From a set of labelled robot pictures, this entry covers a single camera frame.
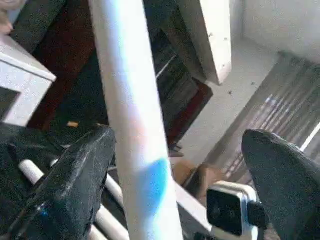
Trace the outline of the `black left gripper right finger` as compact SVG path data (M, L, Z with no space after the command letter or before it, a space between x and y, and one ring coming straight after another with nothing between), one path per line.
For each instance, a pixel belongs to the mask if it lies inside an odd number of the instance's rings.
M282 240L320 238L320 166L296 145L247 129L241 150L264 209Z

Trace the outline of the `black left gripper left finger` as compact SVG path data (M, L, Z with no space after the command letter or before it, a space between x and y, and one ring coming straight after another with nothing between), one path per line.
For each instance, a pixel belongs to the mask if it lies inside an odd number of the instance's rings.
M116 137L98 127L68 147L9 228L12 240L86 240L115 154Z

